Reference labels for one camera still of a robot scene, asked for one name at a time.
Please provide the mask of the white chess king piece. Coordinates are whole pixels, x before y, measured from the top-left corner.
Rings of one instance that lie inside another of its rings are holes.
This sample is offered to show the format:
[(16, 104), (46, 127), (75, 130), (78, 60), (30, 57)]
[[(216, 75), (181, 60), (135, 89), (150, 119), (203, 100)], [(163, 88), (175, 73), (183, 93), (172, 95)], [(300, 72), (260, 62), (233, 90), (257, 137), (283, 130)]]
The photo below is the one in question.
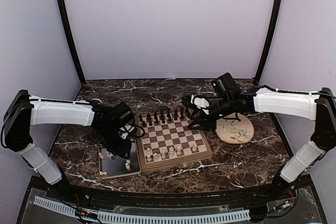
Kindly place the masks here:
[(177, 156), (181, 156), (182, 155), (182, 147), (180, 145), (178, 145), (176, 147), (176, 155)]

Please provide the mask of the white chess queen piece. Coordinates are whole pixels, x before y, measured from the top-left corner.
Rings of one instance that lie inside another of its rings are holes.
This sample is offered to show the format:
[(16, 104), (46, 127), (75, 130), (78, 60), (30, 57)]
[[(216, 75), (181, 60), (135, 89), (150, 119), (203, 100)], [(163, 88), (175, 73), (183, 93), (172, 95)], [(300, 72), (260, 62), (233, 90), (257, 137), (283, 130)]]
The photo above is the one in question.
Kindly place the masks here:
[(170, 158), (173, 158), (173, 157), (174, 157), (174, 154), (175, 154), (175, 149), (174, 149), (173, 146), (171, 146), (171, 147), (169, 148), (169, 157), (170, 157)]

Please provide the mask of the white chess knight piece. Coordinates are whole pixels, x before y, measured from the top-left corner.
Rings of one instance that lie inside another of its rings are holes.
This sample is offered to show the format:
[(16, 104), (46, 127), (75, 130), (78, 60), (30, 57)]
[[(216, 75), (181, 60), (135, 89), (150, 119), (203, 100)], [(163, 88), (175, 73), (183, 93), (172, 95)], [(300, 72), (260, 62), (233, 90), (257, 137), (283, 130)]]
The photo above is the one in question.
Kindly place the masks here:
[(154, 160), (157, 161), (157, 160), (159, 160), (160, 155), (159, 154), (155, 154), (153, 157), (154, 157)]

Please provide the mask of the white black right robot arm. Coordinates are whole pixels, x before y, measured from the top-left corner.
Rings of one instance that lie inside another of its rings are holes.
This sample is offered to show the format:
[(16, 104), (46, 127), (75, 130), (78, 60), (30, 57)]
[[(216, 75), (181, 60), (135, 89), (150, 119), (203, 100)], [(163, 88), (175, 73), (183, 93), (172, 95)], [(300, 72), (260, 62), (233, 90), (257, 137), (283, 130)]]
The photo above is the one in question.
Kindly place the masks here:
[(220, 119), (238, 121), (243, 113), (283, 115), (313, 123), (308, 140), (272, 179), (268, 187), (271, 199), (280, 199), (302, 173), (335, 148), (335, 96), (329, 88), (290, 91), (251, 85), (243, 89), (228, 72), (212, 80), (211, 86), (215, 91), (212, 97), (186, 95), (182, 99), (193, 111), (191, 130), (213, 131)]

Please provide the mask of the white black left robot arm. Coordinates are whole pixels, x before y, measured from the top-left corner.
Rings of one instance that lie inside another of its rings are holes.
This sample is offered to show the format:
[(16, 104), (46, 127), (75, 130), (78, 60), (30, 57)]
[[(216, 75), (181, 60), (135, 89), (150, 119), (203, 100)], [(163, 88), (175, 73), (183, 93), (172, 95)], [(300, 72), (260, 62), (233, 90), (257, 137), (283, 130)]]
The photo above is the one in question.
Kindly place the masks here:
[(63, 201), (74, 197), (74, 189), (67, 184), (67, 177), (54, 163), (47, 152), (38, 146), (33, 136), (37, 129), (52, 131), (49, 146), (52, 146), (62, 125), (91, 127), (103, 138), (105, 147), (114, 155), (128, 158), (131, 141), (128, 134), (134, 127), (130, 107), (121, 102), (108, 106), (98, 99), (57, 100), (41, 98), (21, 89), (3, 117), (1, 145), (18, 155), (30, 165)]

